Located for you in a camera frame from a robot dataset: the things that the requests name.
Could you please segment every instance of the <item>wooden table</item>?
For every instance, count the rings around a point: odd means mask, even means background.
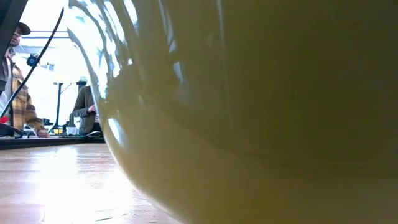
[[[0,151],[0,223],[177,224],[119,171],[105,144]]]

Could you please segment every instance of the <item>cap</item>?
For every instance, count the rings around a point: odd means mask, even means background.
[[[21,29],[22,35],[29,35],[30,28],[28,25],[24,24],[23,22],[18,23],[18,27]]]

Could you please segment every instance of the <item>man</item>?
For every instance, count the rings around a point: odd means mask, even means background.
[[[30,28],[22,22],[18,23],[7,52],[2,59],[2,65],[0,65],[0,111],[3,111],[11,95],[20,87],[24,80],[21,70],[12,61],[12,55],[13,48],[17,47],[21,41],[21,36],[28,34],[30,34]],[[32,99],[26,86],[22,88],[12,101],[6,116],[9,118],[6,124],[18,130],[22,131],[24,125],[27,124],[38,137],[47,138],[49,136],[44,129],[42,120],[36,115],[35,107],[32,104]]]
[[[84,86],[80,89],[72,115],[81,118],[79,128],[81,135],[87,135],[93,131],[101,131],[100,119],[96,112],[90,86]]]

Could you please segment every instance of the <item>plaid shirt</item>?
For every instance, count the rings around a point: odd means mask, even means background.
[[[24,81],[22,71],[13,63],[12,65],[12,93],[14,93]],[[18,95],[12,101],[11,121],[14,128],[23,130],[25,123],[32,128],[35,133],[44,129],[43,121],[36,115],[35,106],[32,104],[32,98],[28,94],[27,86],[20,90]]]

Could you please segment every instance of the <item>ceiling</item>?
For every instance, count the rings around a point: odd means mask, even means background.
[[[40,53],[57,23],[62,7],[66,6],[67,2],[67,0],[28,0],[21,22],[26,23],[32,33],[23,36],[21,46],[16,52]],[[64,16],[49,48],[71,44],[66,24]]]

